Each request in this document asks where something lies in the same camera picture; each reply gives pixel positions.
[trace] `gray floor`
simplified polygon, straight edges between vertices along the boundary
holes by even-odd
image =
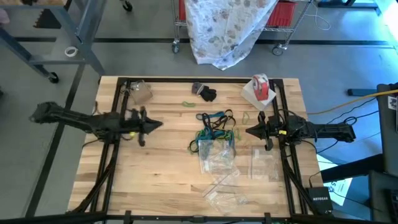
[[[136,11],[126,14],[116,0],[108,1],[97,37],[173,37],[168,1],[134,1]],[[10,12],[12,23],[6,29],[15,36],[55,36],[57,30],[32,28],[39,11]],[[389,40],[388,30],[372,10],[320,9],[319,15],[330,21],[332,28],[322,31],[312,17],[306,17],[295,39],[315,40]],[[263,34],[265,39],[281,36]],[[51,51],[52,43],[24,43],[35,53]],[[299,78],[308,112],[330,108],[351,100],[347,88],[375,88],[378,83],[396,82],[398,55],[391,47],[350,47],[291,45],[283,56],[270,53],[271,45],[256,45],[249,56],[236,66],[222,72],[211,65],[197,65],[190,46],[183,44],[173,54],[170,44],[95,44],[93,49],[107,75],[163,76],[234,76],[250,77],[266,73],[270,77]],[[36,104],[56,101],[64,104],[76,66],[48,66],[60,76],[61,82],[50,84],[24,65],[15,55],[0,47],[0,84],[6,95],[0,99],[0,218],[20,217],[26,209],[40,168],[47,153],[54,124],[32,124],[28,117]],[[97,91],[97,74],[87,66],[80,83],[73,110],[89,113]],[[325,123],[351,107],[328,114],[311,116],[314,123]],[[377,110],[376,102],[352,113],[365,114]],[[362,118],[354,126],[357,141],[339,143],[323,156],[335,162],[350,162],[381,152],[377,115]],[[38,215],[65,211],[81,153],[84,133],[67,128],[50,173]],[[333,141],[322,140],[319,149]],[[348,197],[364,202],[367,199],[366,177],[356,178]],[[363,205],[347,201],[336,209],[359,218],[369,218]]]

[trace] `caster wheel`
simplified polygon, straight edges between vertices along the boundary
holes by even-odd
[[[51,76],[49,76],[49,80],[51,83],[58,83],[60,81],[58,75],[55,72],[51,73]]]
[[[129,1],[124,1],[123,9],[126,10],[127,12],[131,12],[132,4]]]
[[[172,44],[172,51],[173,51],[173,53],[177,54],[180,51],[180,45]]]
[[[284,51],[280,48],[278,48],[278,46],[274,47],[272,49],[272,54],[276,55],[276,56],[281,56],[284,53]]]

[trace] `plastic bag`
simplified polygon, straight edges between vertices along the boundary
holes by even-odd
[[[278,166],[274,151],[266,151],[264,148],[252,147],[248,176],[250,179],[279,180]]]
[[[202,193],[206,201],[220,213],[229,213],[238,206],[248,202],[247,198],[238,192],[237,177],[240,171],[234,166],[231,173],[220,175]]]
[[[201,173],[227,175],[233,171],[233,149],[228,141],[199,140]]]

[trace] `tape roll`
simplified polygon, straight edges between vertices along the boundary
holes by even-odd
[[[74,57],[77,55],[79,50],[76,47],[68,47],[65,49],[65,55],[68,57]]]

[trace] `wire shelf cart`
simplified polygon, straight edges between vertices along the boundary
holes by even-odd
[[[185,5],[184,0],[177,0],[178,1],[178,14],[176,9],[175,0],[171,0],[172,4],[172,13],[173,13],[173,22],[174,22],[174,41],[172,43],[172,51],[174,53],[178,53],[180,51],[180,28],[183,26],[187,26],[186,17],[185,17]],[[313,0],[290,0],[292,2],[305,2],[305,6],[303,11],[300,13],[296,23],[293,26],[269,26],[266,25],[263,31],[271,31],[271,32],[284,32],[285,41],[283,43],[276,44],[276,46],[272,49],[272,53],[276,56],[280,56],[284,53],[284,50],[287,49],[290,40],[292,39],[297,27],[301,23],[309,5],[312,3]]]

